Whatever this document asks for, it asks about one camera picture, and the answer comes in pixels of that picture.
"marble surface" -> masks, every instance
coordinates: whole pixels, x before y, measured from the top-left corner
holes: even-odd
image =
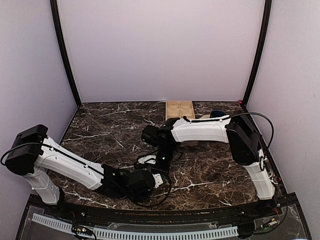
[[[233,102],[194,102],[196,118],[212,110],[227,114],[240,110]],[[154,150],[141,141],[142,129],[165,122],[164,102],[85,103],[72,121],[62,146],[93,162],[130,170],[137,156]],[[150,210],[197,210],[235,206],[257,201],[255,187],[247,171],[232,160],[230,146],[222,142],[199,142],[179,147],[184,155],[170,167],[172,191],[168,199]],[[49,172],[53,183],[65,192],[67,202],[93,207],[146,210],[128,199],[111,199],[95,193],[78,182]],[[168,186],[144,202],[158,202]]]

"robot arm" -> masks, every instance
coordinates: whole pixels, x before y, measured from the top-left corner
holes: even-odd
[[[232,158],[251,177],[260,200],[270,200],[275,187],[267,170],[261,170],[265,159],[259,135],[247,116],[217,117],[204,120],[170,118],[161,127],[148,125],[141,139],[158,147],[156,155],[140,158],[135,171],[121,172],[109,165],[88,161],[57,144],[47,136],[47,128],[37,125],[17,135],[5,165],[23,176],[44,203],[56,205],[61,190],[43,168],[71,178],[88,189],[110,198],[129,198],[134,203],[148,199],[154,188],[169,174],[175,147],[186,141],[218,141],[230,144]]]
[[[267,169],[261,169],[261,160],[265,161],[259,140],[259,133],[248,119],[247,115],[230,117],[225,115],[216,118],[188,120],[184,118],[171,118],[159,129],[154,126],[147,126],[142,134],[142,140],[158,147],[161,144],[176,143],[186,141],[217,141],[229,143],[233,160],[242,165],[248,172],[257,191],[260,200],[271,200],[275,194],[275,186],[268,175]],[[155,165],[164,162],[163,157],[157,157]]]

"wire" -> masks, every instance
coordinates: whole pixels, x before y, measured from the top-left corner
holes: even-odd
[[[266,169],[266,163],[264,161],[263,156],[261,156],[259,159],[259,168],[260,168],[261,172],[263,172]]]
[[[143,163],[140,163],[139,162],[139,159],[141,159],[141,158],[144,158],[144,157],[146,157],[146,156],[149,156],[149,155],[151,155],[151,154],[154,154],[154,153],[156,153],[156,152],[158,152],[158,149],[156,149],[156,150],[154,150],[154,151],[152,151],[152,152],[148,152],[148,153],[146,153],[146,154],[143,154],[143,155],[140,155],[140,156],[138,156],[137,158],[136,158],[136,164],[137,165],[139,165],[139,164],[143,164]]]
[[[157,207],[157,206],[159,206],[160,204],[162,204],[165,200],[167,200],[167,198],[169,197],[169,195],[170,195],[170,193],[171,193],[172,181],[171,181],[169,175],[167,174],[167,172],[165,172],[165,173],[166,173],[165,176],[166,176],[166,178],[167,178],[167,181],[168,181],[168,183],[169,183],[169,186],[168,186],[168,192],[165,194],[164,198],[163,198],[161,201],[159,201],[159,202],[157,202],[157,203],[155,203],[155,204],[152,204],[152,205],[144,205],[144,204],[140,204],[140,203],[134,202],[134,201],[132,201],[132,202],[133,202],[135,205],[139,206],[139,207],[143,207],[143,208],[154,208],[154,207]]]
[[[271,232],[273,232],[274,230],[276,230],[284,221],[285,221],[285,219],[286,219],[286,216],[287,216],[287,213],[288,213],[288,207],[289,207],[289,202],[288,202],[288,195],[287,194],[285,194],[285,198],[286,198],[286,205],[285,205],[285,214],[284,214],[284,217],[282,218],[282,219],[280,219],[280,216],[279,216],[279,212],[277,213],[277,216],[278,216],[278,218],[279,218],[279,222],[278,222],[278,224],[275,226],[275,227],[273,227],[270,231],[264,231],[264,232],[257,232],[257,231],[259,231],[259,230],[263,230],[263,229],[265,229],[265,228],[267,228],[268,226],[266,226],[266,227],[264,227],[264,228],[258,228],[258,229],[255,229],[255,230],[253,230],[253,231],[250,231],[250,232],[240,232],[240,231],[238,231],[238,233],[240,234],[240,235],[262,235],[262,234],[268,234],[268,233],[271,233]]]
[[[217,122],[217,121],[220,121],[220,120],[227,120],[227,119],[232,119],[232,118],[235,118],[235,117],[240,117],[240,116],[244,116],[244,115],[257,115],[257,116],[260,116],[264,119],[266,119],[270,126],[271,126],[271,137],[270,137],[270,140],[269,140],[269,143],[266,147],[266,152],[269,153],[269,148],[270,148],[270,145],[274,139],[274,135],[275,135],[275,128],[274,128],[274,125],[272,123],[272,121],[265,115],[261,114],[261,113],[258,113],[258,112],[243,112],[243,113],[239,113],[239,114],[236,114],[236,115],[232,115],[232,116],[227,116],[225,118],[218,118],[218,119],[205,119],[205,120],[200,120],[200,119],[197,119],[197,120],[192,120],[191,123],[205,123],[205,122]]]
[[[61,222],[64,222],[64,223],[67,223],[67,224],[71,224],[73,228],[77,228],[77,229],[82,228],[82,229],[85,229],[85,230],[86,230],[86,234],[87,234],[87,233],[91,234],[91,236],[94,237],[94,240],[97,240],[97,235],[94,233],[94,231],[92,231],[91,229],[89,229],[89,228],[86,227],[86,226],[76,224],[77,219],[76,219],[76,215],[75,215],[75,213],[74,213],[73,211],[70,211],[70,213],[72,213],[72,223],[70,223],[70,221],[68,221],[68,220],[64,220],[64,219],[62,219],[62,218],[60,218],[60,217],[55,216],[55,215],[49,210],[48,207],[46,208],[46,210],[50,213],[50,215],[51,215],[52,217],[54,217],[55,219],[57,219],[57,220],[59,220],[59,221],[61,221]],[[71,230],[71,232],[73,233],[73,234],[72,234],[73,237],[76,238],[76,239],[84,240],[84,239],[88,239],[88,238],[89,238],[89,237],[84,237],[84,236],[79,235],[76,231],[72,231],[72,230]]]
[[[8,155],[9,153],[11,153],[11,152],[13,152],[13,151],[15,151],[15,150],[17,150],[17,149],[20,149],[20,148],[23,148],[23,147],[29,146],[29,145],[40,145],[40,146],[45,146],[45,147],[47,147],[47,148],[52,148],[52,146],[47,145],[47,144],[45,144],[45,143],[40,143],[40,142],[28,142],[28,143],[23,143],[23,144],[21,144],[21,145],[19,145],[19,146],[16,146],[16,147],[14,147],[14,148],[11,148],[10,150],[8,150],[8,151],[5,152],[5,153],[2,155],[1,159],[0,159],[1,165],[3,165],[3,166],[6,165],[6,164],[3,162],[3,160],[4,160],[4,158],[5,158],[6,155]]]
[[[244,115],[257,115],[257,116],[260,116],[260,117],[266,119],[269,122],[269,124],[271,126],[271,137],[270,137],[269,143],[268,143],[268,145],[267,145],[267,147],[265,149],[265,152],[266,153],[270,153],[269,152],[269,148],[270,148],[270,145],[271,145],[271,143],[272,143],[272,141],[274,139],[275,127],[274,127],[272,121],[267,116],[265,116],[265,115],[263,115],[261,113],[258,113],[258,112],[243,112],[243,113],[239,113],[239,114],[236,114],[236,115],[228,116],[226,118],[222,118],[222,120],[232,119],[232,118],[240,117],[240,116],[244,116]]]
[[[276,213],[276,217],[280,220],[280,215],[279,215],[278,209],[276,209],[276,208],[274,207],[272,210]]]
[[[49,148],[49,149],[53,149],[54,151],[56,151],[56,152],[58,152],[58,153],[60,153],[60,154],[62,154],[62,155],[64,155],[64,156],[66,156],[66,157],[68,157],[68,158],[70,158],[70,159],[72,159],[72,160],[74,160],[74,161],[76,161],[76,162],[78,162],[78,163],[80,163],[80,164],[82,164],[82,165],[84,165],[84,166],[87,165],[85,162],[83,162],[83,161],[81,161],[81,160],[78,160],[78,159],[76,159],[75,157],[73,157],[73,156],[71,156],[71,155],[69,155],[69,154],[67,154],[67,153],[64,153],[63,151],[61,151],[61,150],[59,150],[59,149],[57,149],[57,148],[55,148],[55,147],[53,147],[53,146],[51,146],[51,145],[48,145],[48,144],[45,144],[45,143],[40,143],[40,142],[28,142],[28,143],[23,143],[23,144],[21,144],[21,145],[19,145],[19,146],[16,146],[16,147],[14,147],[14,148],[6,151],[6,152],[2,155],[2,157],[1,157],[1,159],[0,159],[1,164],[2,164],[3,166],[6,165],[5,163],[3,163],[3,159],[5,158],[6,155],[8,155],[9,153],[11,153],[11,152],[13,152],[13,151],[15,151],[15,150],[17,150],[17,149],[20,149],[20,148],[25,147],[25,146],[28,146],[28,145],[39,145],[39,146],[47,147],[47,148]],[[140,156],[139,158],[146,157],[146,156],[148,156],[148,155],[150,155],[150,154],[153,154],[153,153],[155,153],[155,152],[157,152],[157,151],[158,151],[158,150],[156,149],[156,150],[154,150],[154,151],[152,151],[152,152],[150,152],[150,153],[146,153],[146,154]],[[128,196],[128,199],[129,199],[133,204],[135,204],[135,205],[137,205],[137,206],[140,206],[140,207],[145,207],[145,208],[153,208],[153,207],[156,207],[156,206],[162,204],[162,203],[168,198],[168,196],[169,196],[169,194],[170,194],[170,192],[171,192],[172,183],[171,183],[171,180],[170,180],[170,178],[169,178],[169,176],[168,176],[169,190],[168,190],[167,195],[163,198],[163,200],[161,200],[160,202],[158,202],[158,203],[156,203],[156,204],[154,204],[154,205],[150,205],[150,206],[148,206],[148,205],[143,205],[143,204],[140,204],[140,203],[137,203],[136,201],[134,201],[134,200],[131,198],[131,194],[130,194],[126,189],[124,189],[122,186],[120,186],[116,181],[114,181],[112,178],[109,178],[109,177],[105,176],[103,173],[101,173],[100,171],[96,170],[95,168],[93,168],[93,167],[91,167],[91,166],[88,166],[88,168],[91,169],[91,170],[93,170],[93,171],[95,171],[96,173],[100,174],[100,175],[103,176],[104,178],[108,178],[108,180],[110,180],[113,185],[115,185],[121,192],[123,192],[125,195]]]

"light purple wall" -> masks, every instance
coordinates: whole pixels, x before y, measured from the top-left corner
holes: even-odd
[[[37,124],[59,141],[76,104],[48,0],[0,0],[0,155]],[[0,166],[0,239],[15,239],[31,187]]]
[[[320,238],[320,2],[273,1],[265,48],[248,109],[275,126],[271,153]],[[270,137],[268,123],[256,118]]]
[[[83,102],[238,101],[263,0],[59,0]]]

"white plastic arm segment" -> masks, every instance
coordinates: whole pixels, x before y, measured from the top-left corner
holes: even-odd
[[[259,156],[264,156],[263,151],[259,151]],[[260,200],[269,200],[275,194],[275,186],[269,179],[267,170],[260,170],[259,162],[252,163],[248,166],[243,166],[250,175],[250,178],[256,188],[257,196]]]
[[[53,184],[42,167],[34,166],[34,173],[23,176],[41,197],[42,201],[48,205],[56,205],[59,201],[59,188]]]
[[[177,120],[171,130],[174,140],[179,143],[186,141],[217,141],[229,143],[226,125],[230,123],[230,119],[222,120],[229,115],[206,118],[203,122],[188,122],[184,119]]]
[[[91,190],[96,190],[102,185],[101,179],[103,179],[104,169],[101,167],[101,164],[88,161],[80,156],[75,155],[74,153],[57,144],[49,136],[48,138],[44,139],[43,143],[59,149],[65,154],[72,156],[73,158],[83,163],[86,163],[86,165],[83,165],[57,151],[54,151],[52,148],[43,146],[41,148],[41,150],[43,150],[43,154],[39,155],[36,162],[34,163],[36,166],[50,169],[59,174],[62,174],[83,184]],[[96,169],[102,175],[90,169],[88,166]]]

